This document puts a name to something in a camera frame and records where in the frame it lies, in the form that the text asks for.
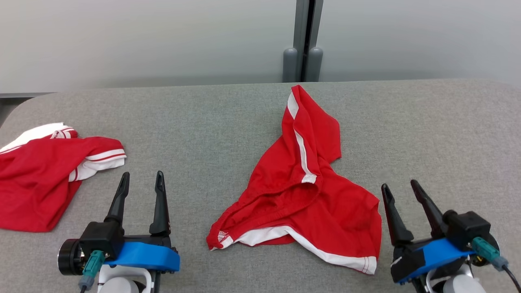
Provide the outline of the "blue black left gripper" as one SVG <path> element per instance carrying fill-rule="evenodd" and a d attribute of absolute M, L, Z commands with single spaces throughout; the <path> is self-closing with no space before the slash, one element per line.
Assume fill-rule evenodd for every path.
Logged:
<path fill-rule="evenodd" d="M 125 199 L 129 193 L 130 173 L 124 172 L 118 184 L 109 211 L 105 217 L 105 223 L 116 225 L 122 235 Z M 144 268 L 153 271 L 180 271 L 180 256 L 172 246 L 171 221 L 169 217 L 166 186 L 164 174 L 158 171 L 155 181 L 155 210 L 154 219 L 149 225 L 147 235 L 125 237 L 123 247 L 118 258 L 112 261 L 106 260 L 105 265 Z"/>

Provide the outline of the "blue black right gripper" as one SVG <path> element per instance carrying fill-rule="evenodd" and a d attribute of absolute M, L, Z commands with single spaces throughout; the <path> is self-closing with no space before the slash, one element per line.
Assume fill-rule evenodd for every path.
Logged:
<path fill-rule="evenodd" d="M 387 184 L 381 186 L 390 240 L 394 247 L 391 276 L 393 282 L 403 285 L 434 271 L 434 278 L 455 274 L 469 256 L 475 252 L 469 248 L 455 247 L 445 239 L 448 226 L 435 202 L 428 196 L 420 183 L 412 179 L 411 187 L 417 201 L 422 205 L 431 227 L 431 236 L 437 240 L 412 243 L 414 236 L 409 231 L 398 210 L 396 200 Z"/>

